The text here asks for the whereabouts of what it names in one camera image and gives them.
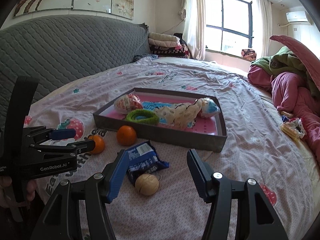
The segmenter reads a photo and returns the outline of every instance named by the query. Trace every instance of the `air conditioner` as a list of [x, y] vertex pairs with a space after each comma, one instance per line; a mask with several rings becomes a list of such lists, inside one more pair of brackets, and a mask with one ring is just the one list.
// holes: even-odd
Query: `air conditioner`
[[311, 17], [306, 11], [287, 13], [288, 22], [291, 24], [309, 24], [311, 25]]

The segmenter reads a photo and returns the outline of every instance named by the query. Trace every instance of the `pink paper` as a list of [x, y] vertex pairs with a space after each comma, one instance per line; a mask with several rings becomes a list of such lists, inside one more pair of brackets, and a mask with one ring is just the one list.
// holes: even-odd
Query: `pink paper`
[[[183, 100], [183, 99], [174, 99], [174, 98], [163, 98], [157, 96], [148, 96], [148, 95], [138, 95], [141, 102], [161, 102], [161, 103], [194, 103], [194, 100]], [[119, 114], [116, 110], [112, 109], [110, 112], [105, 114], [104, 116], [122, 120], [126, 117], [125, 114]], [[158, 124], [158, 126], [166, 127], [170, 129], [175, 129], [174, 126], [171, 125], [163, 125]], [[196, 133], [204, 133], [210, 135], [217, 135], [217, 125], [215, 117], [211, 118], [200, 118], [196, 117], [196, 124], [192, 128], [186, 128], [184, 131], [196, 132]]]

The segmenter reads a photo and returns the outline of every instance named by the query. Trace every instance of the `electrical wire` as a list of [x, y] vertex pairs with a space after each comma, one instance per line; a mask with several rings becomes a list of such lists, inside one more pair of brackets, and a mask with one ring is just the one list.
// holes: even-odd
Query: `electrical wire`
[[166, 33], [166, 32], [168, 32], [168, 31], [171, 31], [173, 28], [175, 28], [175, 27], [177, 27], [180, 23], [182, 23], [184, 20], [181, 20], [181, 22], [179, 22], [177, 25], [175, 25], [175, 26], [173, 26], [172, 28], [170, 28], [169, 30], [166, 30], [165, 32], [163, 32], [163, 33]]
[[287, 26], [289, 26], [289, 25], [291, 25], [291, 23], [287, 23], [287, 24], [284, 24], [284, 25], [280, 25], [280, 24], [278, 24], [278, 26], [281, 28], [281, 27], [287, 27]]

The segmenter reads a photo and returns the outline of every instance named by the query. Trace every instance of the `window frame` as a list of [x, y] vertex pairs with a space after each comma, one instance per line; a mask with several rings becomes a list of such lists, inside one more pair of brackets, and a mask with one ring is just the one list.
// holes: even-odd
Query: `window frame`
[[234, 31], [234, 30], [230, 30], [230, 29], [227, 29], [227, 28], [224, 28], [223, 27], [223, 22], [224, 22], [224, 11], [223, 11], [223, 0], [221, 0], [221, 12], [222, 12], [222, 23], [221, 23], [221, 27], [217, 27], [217, 26], [213, 26], [213, 25], [209, 25], [206, 23], [206, 26], [209, 27], [209, 28], [214, 28], [214, 29], [219, 29], [222, 31], [221, 33], [221, 47], [220, 47], [220, 51], [222, 51], [222, 42], [223, 42], [223, 32], [229, 32], [229, 33], [233, 33], [233, 34], [236, 34], [236, 35], [240, 35], [240, 36], [243, 36], [243, 37], [246, 37], [249, 39], [249, 44], [248, 44], [248, 48], [251, 48], [252, 47], [252, 39], [254, 38], [252, 36], [252, 32], [253, 32], [253, 19], [252, 19], [252, 1], [251, 2], [246, 2], [246, 1], [243, 1], [243, 0], [237, 0], [237, 1], [240, 1], [240, 2], [243, 2], [243, 3], [246, 3], [248, 5], [248, 12], [249, 12], [249, 34], [245, 34], [245, 33], [241, 33], [241, 32], [237, 32], [237, 31]]

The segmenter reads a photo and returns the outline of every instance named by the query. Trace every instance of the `human hand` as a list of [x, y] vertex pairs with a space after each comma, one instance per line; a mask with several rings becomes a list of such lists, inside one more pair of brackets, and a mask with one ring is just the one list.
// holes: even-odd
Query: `human hand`
[[[0, 176], [0, 206], [4, 208], [27, 206], [28, 205], [27, 201], [17, 203], [4, 197], [4, 191], [1, 189], [5, 187], [9, 187], [11, 183], [12, 183], [12, 179], [9, 176]], [[35, 198], [36, 187], [37, 187], [37, 184], [34, 179], [28, 181], [27, 189], [26, 189], [28, 201], [32, 201]]]

